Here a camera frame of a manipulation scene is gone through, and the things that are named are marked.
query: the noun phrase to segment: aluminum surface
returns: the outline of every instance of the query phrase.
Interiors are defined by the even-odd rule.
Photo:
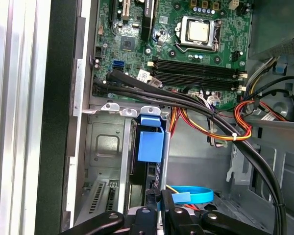
[[[50,0],[0,0],[0,234],[34,234]]]

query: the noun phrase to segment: blue strap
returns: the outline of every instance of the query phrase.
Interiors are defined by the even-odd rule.
[[[190,201],[178,202],[178,204],[200,204],[208,203],[214,200],[214,192],[209,188],[198,186],[171,186],[179,193],[189,192],[191,194]]]

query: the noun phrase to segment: integrated circuit chip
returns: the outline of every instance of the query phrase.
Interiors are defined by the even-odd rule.
[[[120,49],[125,51],[133,51],[135,49],[135,37],[122,36]]]
[[[209,38],[209,24],[203,22],[190,22],[188,40],[198,42],[208,42]]]

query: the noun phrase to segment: chipset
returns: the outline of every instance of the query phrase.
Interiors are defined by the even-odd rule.
[[[175,27],[175,34],[179,40],[175,45],[182,53],[191,49],[218,51],[220,28],[220,20],[184,16],[182,22]]]
[[[122,36],[120,49],[125,51],[133,51],[135,49],[135,37]]]

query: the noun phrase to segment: sticker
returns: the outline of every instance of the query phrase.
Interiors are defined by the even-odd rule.
[[[147,83],[148,80],[150,80],[149,77],[150,77],[150,72],[147,72],[145,70],[139,70],[137,75],[137,80]]]
[[[275,115],[273,115],[273,113],[267,113],[261,120],[273,121],[273,120],[275,120]]]
[[[208,102],[209,104],[212,104],[213,102],[220,102],[220,99],[219,99],[219,97],[216,96],[216,95],[211,95],[211,96],[209,96],[209,97],[207,98],[207,102]]]
[[[159,23],[160,24],[168,24],[168,17],[166,17],[166,16],[160,16],[159,17]]]

